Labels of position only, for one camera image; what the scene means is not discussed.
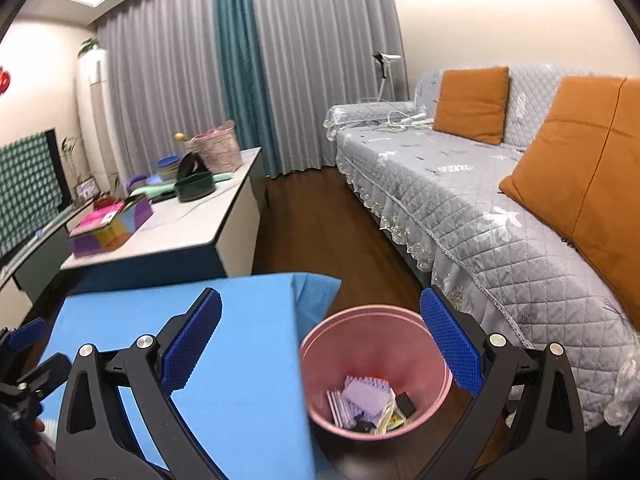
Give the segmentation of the person's left hand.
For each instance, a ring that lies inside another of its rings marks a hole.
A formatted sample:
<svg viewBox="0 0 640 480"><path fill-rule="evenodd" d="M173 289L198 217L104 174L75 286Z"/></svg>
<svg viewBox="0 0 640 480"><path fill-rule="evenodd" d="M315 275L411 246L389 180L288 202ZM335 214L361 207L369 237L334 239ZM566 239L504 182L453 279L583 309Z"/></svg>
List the person's left hand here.
<svg viewBox="0 0 640 480"><path fill-rule="evenodd" d="M52 478L55 477L55 450L50 445L46 434L46 425L42 420L36 418L34 420L34 428L38 432L38 443L33 445L30 450L38 464L47 471Z"/></svg>

